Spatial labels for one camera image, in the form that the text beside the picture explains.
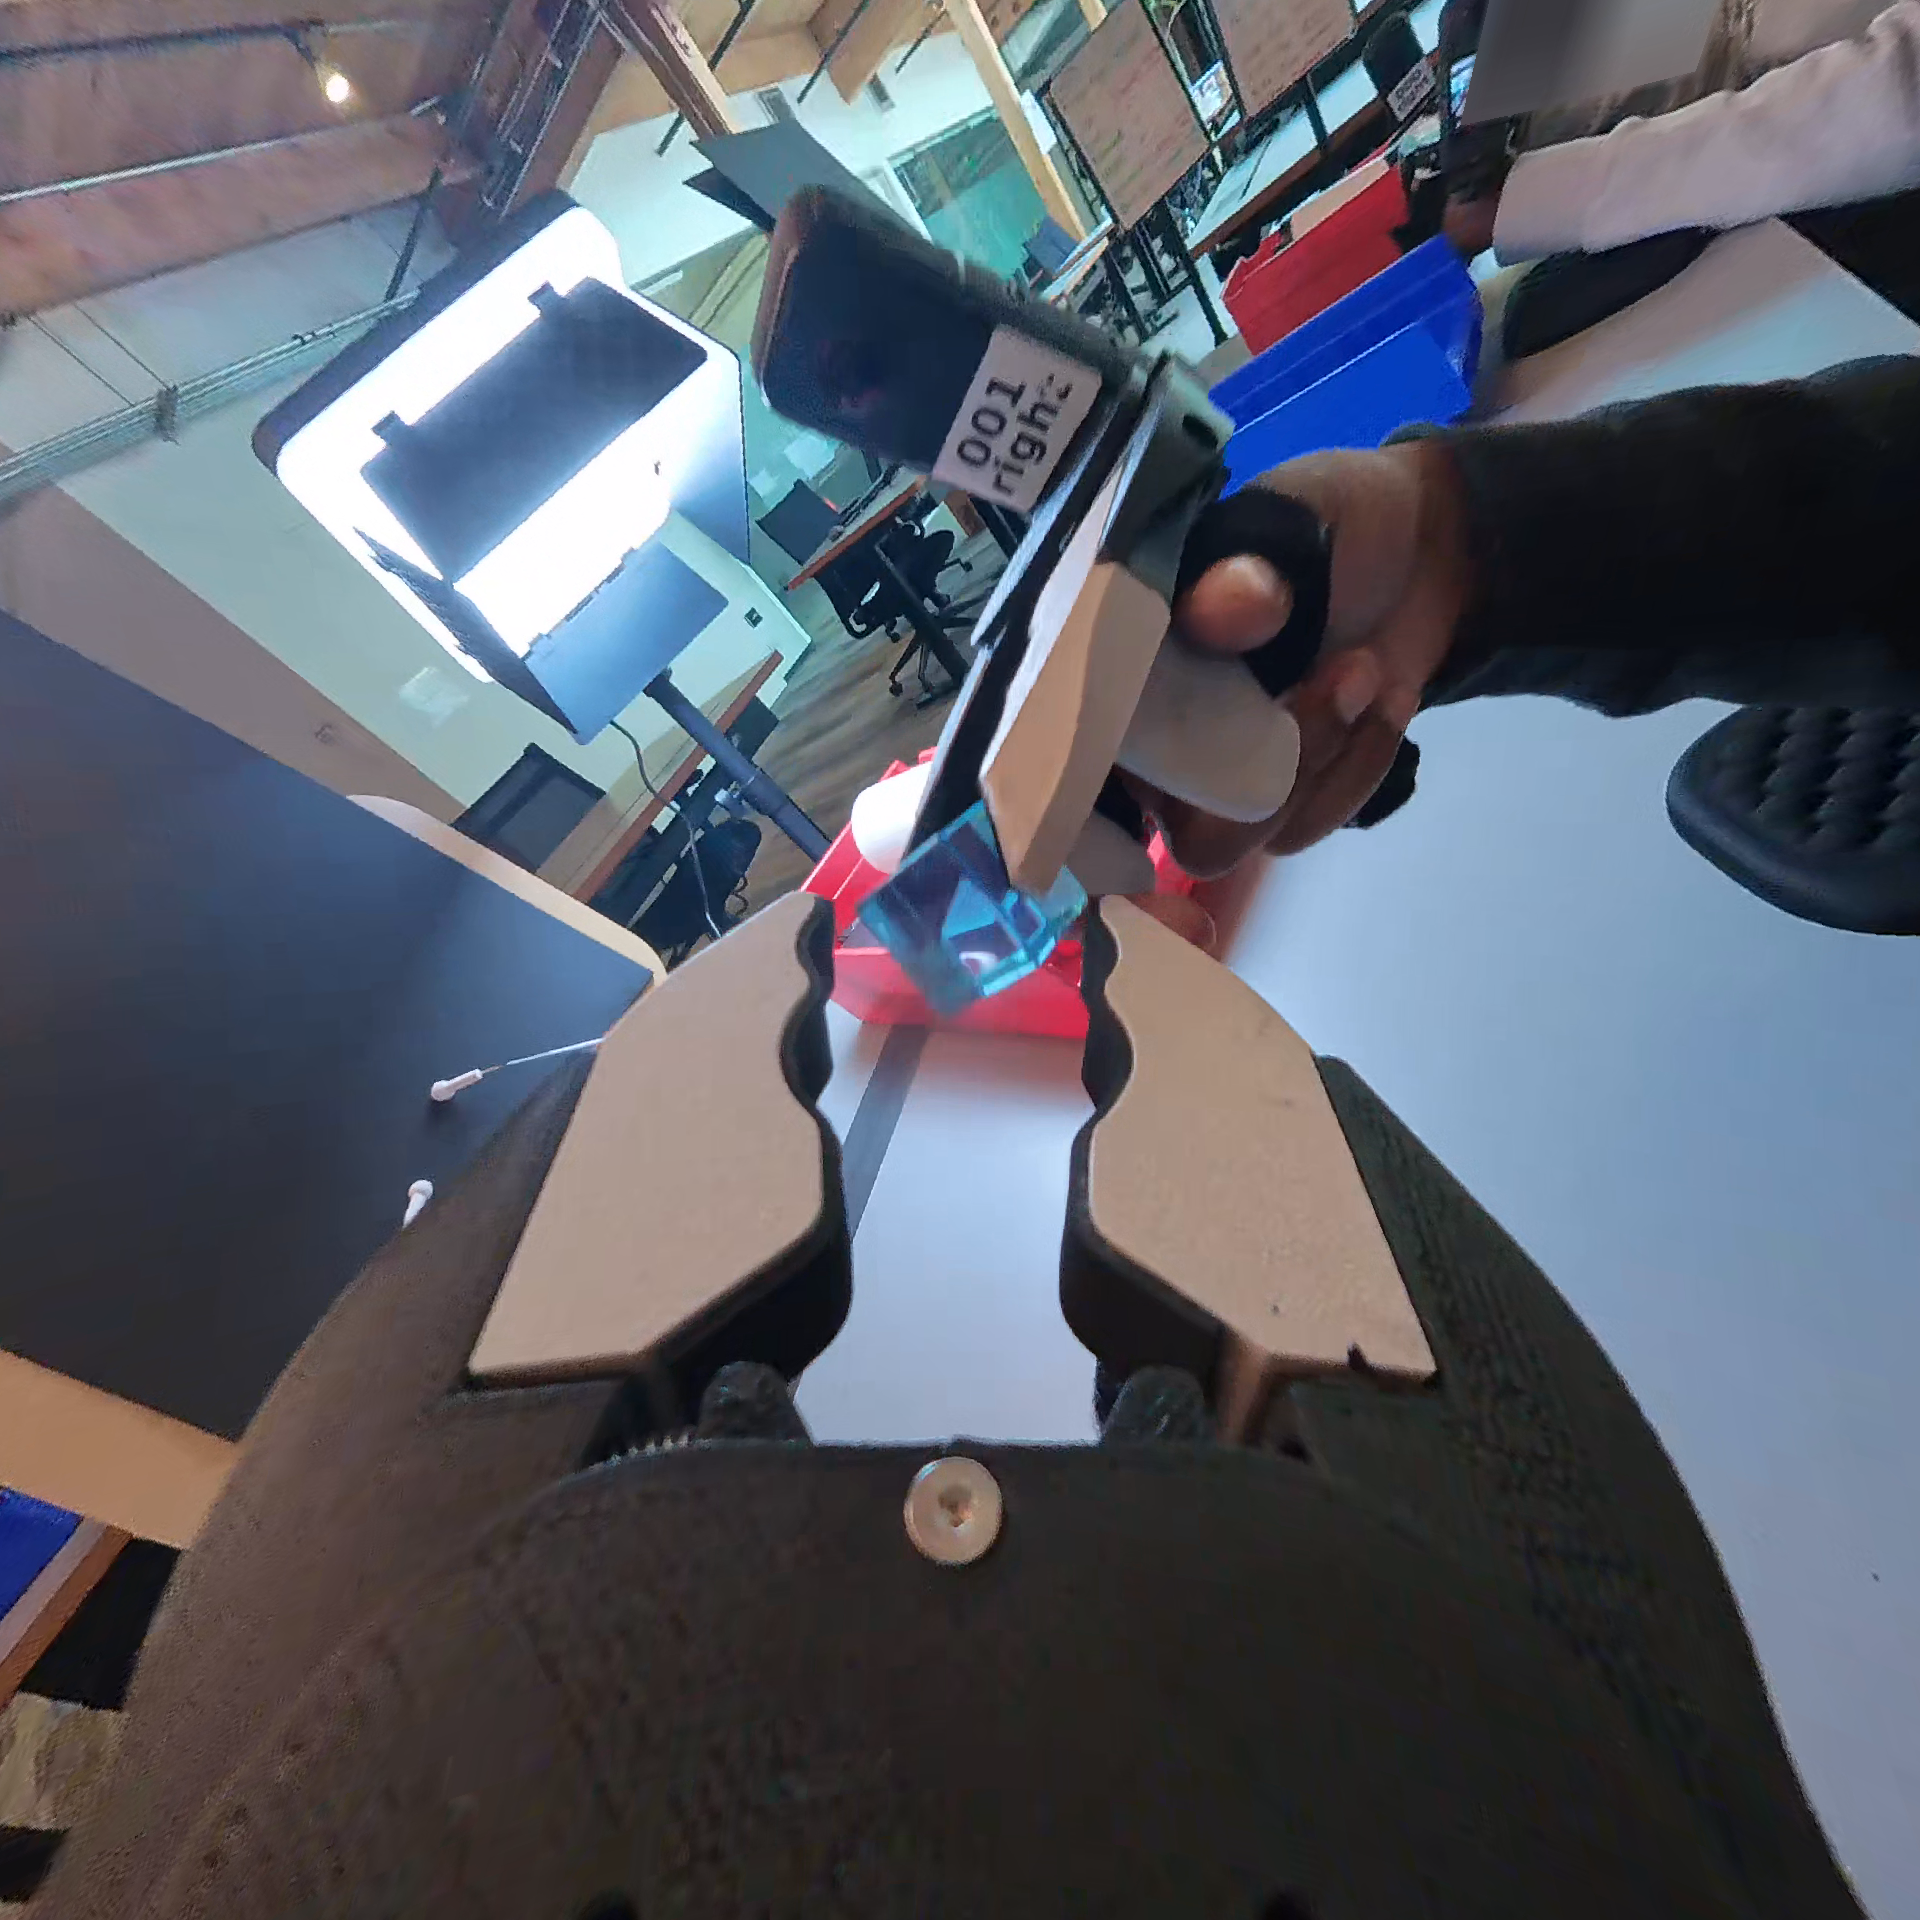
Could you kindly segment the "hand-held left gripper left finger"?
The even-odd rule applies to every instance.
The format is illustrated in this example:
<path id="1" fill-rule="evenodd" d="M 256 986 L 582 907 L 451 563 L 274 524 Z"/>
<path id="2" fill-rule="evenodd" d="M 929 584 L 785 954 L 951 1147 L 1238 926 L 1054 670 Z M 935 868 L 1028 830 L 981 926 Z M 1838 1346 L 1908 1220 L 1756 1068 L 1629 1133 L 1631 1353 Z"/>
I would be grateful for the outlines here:
<path id="1" fill-rule="evenodd" d="M 782 1397 L 852 1308 L 832 1076 L 826 900 L 759 910 L 626 1011 L 528 1184 L 468 1344 L 468 1401 L 586 1388 L 692 1424 L 725 1368 Z"/>

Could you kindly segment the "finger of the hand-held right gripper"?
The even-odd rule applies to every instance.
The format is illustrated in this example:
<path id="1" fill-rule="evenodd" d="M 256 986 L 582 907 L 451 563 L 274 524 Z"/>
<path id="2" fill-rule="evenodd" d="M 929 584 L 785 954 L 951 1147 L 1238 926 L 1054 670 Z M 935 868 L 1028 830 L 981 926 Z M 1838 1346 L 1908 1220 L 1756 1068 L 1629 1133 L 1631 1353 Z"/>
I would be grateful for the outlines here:
<path id="1" fill-rule="evenodd" d="M 946 730 L 925 764 L 925 784 L 904 854 L 916 857 L 951 836 L 975 808 L 984 808 L 986 831 L 999 843 L 988 778 L 1021 710 L 1032 693 L 1028 640 L 984 646 L 949 710 Z"/>
<path id="2" fill-rule="evenodd" d="M 1114 560 L 1091 563 L 1078 587 L 1058 571 L 1044 588 L 981 764 L 981 797 L 1021 891 L 1044 896 L 1061 874 L 1091 898 L 1155 888 L 1138 830 L 1102 821 L 1098 794 L 1165 628 L 1165 598 Z"/>

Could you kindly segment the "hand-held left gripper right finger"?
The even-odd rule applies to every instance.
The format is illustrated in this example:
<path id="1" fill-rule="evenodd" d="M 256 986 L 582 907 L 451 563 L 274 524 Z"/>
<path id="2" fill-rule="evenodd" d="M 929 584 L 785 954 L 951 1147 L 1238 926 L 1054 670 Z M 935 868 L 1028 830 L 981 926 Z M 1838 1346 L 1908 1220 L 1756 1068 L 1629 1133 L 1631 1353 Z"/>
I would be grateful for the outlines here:
<path id="1" fill-rule="evenodd" d="M 1295 1027 L 1118 898 L 1091 910 L 1084 1000 L 1061 1307 L 1098 1378 L 1181 1373 L 1222 1437 L 1295 1383 L 1428 1388 L 1431 1340 Z"/>

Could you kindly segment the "blue transparent cube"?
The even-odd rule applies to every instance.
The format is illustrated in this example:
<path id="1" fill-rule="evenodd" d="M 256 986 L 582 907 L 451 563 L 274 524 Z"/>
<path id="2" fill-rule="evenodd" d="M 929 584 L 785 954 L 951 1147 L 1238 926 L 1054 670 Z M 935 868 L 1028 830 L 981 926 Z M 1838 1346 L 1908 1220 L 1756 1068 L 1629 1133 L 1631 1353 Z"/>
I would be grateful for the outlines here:
<path id="1" fill-rule="evenodd" d="M 976 800 L 868 891 L 856 926 L 929 1011 L 956 1018 L 1044 971 L 1086 910 L 1089 896 L 1066 868 L 1039 891 L 1018 886 Z"/>

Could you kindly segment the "red plastic bin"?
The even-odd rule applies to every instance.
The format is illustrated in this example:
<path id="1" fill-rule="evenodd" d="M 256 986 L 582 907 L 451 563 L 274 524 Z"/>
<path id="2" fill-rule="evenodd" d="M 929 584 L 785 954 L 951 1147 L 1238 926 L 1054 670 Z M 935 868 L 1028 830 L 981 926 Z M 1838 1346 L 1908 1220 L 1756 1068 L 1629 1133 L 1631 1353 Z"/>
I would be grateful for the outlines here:
<path id="1" fill-rule="evenodd" d="M 1225 313 L 1249 356 L 1262 356 L 1392 270 L 1402 257 L 1402 227 L 1402 174 L 1386 154 L 1309 197 L 1285 233 L 1262 237 L 1222 284 Z"/>
<path id="2" fill-rule="evenodd" d="M 1084 950 L 1066 937 L 1038 976 L 951 1018 L 929 1010 L 901 963 L 861 923 L 856 910 L 881 886 L 852 830 L 842 830 L 804 880 L 804 891 L 829 904 L 835 917 L 832 1000 L 868 1027 L 919 1031 L 995 1034 L 1022 1041 L 1086 1041 L 1089 1011 L 1079 994 Z"/>

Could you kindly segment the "blue plastic bin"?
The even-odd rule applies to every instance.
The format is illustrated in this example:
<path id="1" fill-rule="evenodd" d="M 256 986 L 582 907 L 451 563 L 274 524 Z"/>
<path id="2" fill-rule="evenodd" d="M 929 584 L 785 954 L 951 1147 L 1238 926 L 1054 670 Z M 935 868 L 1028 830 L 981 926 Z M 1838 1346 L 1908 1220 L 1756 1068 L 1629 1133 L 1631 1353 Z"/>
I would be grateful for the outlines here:
<path id="1" fill-rule="evenodd" d="M 4 1488 L 4 1617 L 32 1591 L 34 1580 L 72 1543 L 81 1514 Z"/>
<path id="2" fill-rule="evenodd" d="M 1469 393 L 1476 386 L 1485 344 L 1485 310 L 1474 273 L 1448 237 L 1431 237 L 1355 291 L 1332 300 L 1309 333 L 1324 348 L 1346 344 L 1356 358 L 1386 338 L 1421 327 Z"/>
<path id="3" fill-rule="evenodd" d="M 1484 336 L 1444 340 L 1412 323 L 1329 373 L 1271 348 L 1222 378 L 1211 404 L 1235 420 L 1222 491 L 1318 451 L 1376 448 L 1405 426 L 1459 420 L 1474 398 Z"/>

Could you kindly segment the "person's right hand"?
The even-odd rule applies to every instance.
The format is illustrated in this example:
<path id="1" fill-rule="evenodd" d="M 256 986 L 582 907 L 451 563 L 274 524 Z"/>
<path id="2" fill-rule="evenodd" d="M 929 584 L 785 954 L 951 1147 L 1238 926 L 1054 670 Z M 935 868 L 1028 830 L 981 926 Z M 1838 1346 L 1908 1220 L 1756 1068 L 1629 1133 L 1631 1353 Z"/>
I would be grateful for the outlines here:
<path id="1" fill-rule="evenodd" d="M 1315 670 L 1285 698 L 1299 764 L 1266 823 L 1228 823 L 1129 778 L 1169 853 L 1196 880 L 1249 854 L 1298 854 L 1365 808 L 1445 667 L 1474 587 L 1459 474 L 1441 438 L 1338 448 L 1256 480 L 1306 503 L 1332 538 L 1332 598 Z"/>

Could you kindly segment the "white bottle black cap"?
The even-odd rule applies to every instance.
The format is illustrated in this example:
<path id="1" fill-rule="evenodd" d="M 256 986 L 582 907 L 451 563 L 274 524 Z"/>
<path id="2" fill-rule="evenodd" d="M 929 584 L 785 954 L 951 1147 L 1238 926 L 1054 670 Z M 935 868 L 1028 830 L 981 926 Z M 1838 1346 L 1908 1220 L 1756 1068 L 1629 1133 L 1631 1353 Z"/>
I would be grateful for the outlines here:
<path id="1" fill-rule="evenodd" d="M 904 861 L 909 857 L 914 821 L 924 806 L 931 771 L 931 760 L 924 758 L 914 766 L 888 771 L 882 781 L 865 786 L 852 800 L 852 847 L 881 878 L 901 873 Z"/>

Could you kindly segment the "black flag panel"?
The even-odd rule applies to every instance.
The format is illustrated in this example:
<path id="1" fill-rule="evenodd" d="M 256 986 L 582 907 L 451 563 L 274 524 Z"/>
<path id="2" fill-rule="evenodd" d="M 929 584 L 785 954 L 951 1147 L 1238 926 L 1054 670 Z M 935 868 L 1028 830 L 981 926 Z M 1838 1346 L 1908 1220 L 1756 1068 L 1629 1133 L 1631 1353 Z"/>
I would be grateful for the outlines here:
<path id="1" fill-rule="evenodd" d="M 949 323 L 1058 320 L 1021 284 L 938 247 L 798 124 L 695 140 L 695 190 L 768 244 L 764 323 L 924 338 Z"/>

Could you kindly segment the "black office chair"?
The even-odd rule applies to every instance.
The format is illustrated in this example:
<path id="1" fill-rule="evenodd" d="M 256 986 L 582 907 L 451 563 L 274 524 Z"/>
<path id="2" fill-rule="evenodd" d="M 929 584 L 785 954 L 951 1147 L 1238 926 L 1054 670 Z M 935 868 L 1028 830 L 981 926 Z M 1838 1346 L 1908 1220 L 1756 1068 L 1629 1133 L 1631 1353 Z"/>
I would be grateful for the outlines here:
<path id="1" fill-rule="evenodd" d="M 949 533 L 929 533 L 912 516 L 885 516 L 829 541 L 804 567 L 804 577 L 826 591 L 852 640 L 901 643 L 885 690 L 901 700 L 904 677 L 914 670 L 916 710 L 955 698 L 968 676 L 956 637 L 971 634 L 981 608 L 939 588 L 939 576 L 951 563 L 968 568 Z"/>

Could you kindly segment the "black light stand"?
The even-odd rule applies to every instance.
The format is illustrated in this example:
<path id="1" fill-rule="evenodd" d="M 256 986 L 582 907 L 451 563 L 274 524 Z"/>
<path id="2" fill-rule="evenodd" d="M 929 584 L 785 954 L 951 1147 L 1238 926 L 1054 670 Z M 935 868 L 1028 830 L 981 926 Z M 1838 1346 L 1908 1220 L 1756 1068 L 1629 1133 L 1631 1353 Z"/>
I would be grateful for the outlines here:
<path id="1" fill-rule="evenodd" d="M 732 778 L 751 813 L 775 823 L 811 864 L 829 854 L 829 836 L 758 766 L 751 754 L 741 751 L 732 738 L 712 723 L 681 687 L 674 687 L 669 670 L 659 670 L 642 687 L 642 694 Z"/>

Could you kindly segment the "rolling whiteboard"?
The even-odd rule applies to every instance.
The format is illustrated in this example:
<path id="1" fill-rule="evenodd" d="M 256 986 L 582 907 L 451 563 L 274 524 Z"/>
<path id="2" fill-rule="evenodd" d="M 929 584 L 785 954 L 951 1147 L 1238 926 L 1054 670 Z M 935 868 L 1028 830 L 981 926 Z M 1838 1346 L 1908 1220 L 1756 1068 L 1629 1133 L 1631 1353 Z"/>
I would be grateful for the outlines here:
<path id="1" fill-rule="evenodd" d="M 1211 3 L 1244 118 L 1256 118 L 1339 51 L 1355 3 Z"/>
<path id="2" fill-rule="evenodd" d="M 1208 157 L 1189 86 L 1145 3 L 1114 3 L 1044 86 L 1121 228 L 1138 228 Z"/>

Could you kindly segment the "studio light panel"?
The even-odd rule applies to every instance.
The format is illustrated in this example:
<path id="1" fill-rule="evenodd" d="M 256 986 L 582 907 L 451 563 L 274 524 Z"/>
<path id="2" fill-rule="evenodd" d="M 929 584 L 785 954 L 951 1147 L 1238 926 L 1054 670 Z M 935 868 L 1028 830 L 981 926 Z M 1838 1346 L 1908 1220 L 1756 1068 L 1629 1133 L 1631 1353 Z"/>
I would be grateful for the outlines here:
<path id="1" fill-rule="evenodd" d="M 255 456 L 455 663 L 589 746 L 811 650 L 751 556 L 735 348 L 552 190 L 284 398 Z"/>

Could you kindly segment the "black wood-framed board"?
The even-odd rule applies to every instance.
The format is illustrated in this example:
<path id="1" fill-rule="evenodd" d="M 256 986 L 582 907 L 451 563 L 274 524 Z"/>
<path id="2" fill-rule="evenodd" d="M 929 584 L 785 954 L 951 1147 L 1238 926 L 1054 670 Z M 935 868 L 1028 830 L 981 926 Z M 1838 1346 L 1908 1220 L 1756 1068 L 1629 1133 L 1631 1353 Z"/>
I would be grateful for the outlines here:
<path id="1" fill-rule="evenodd" d="M 4 621 L 4 1487 L 184 1550 L 274 1378 L 654 963 Z"/>

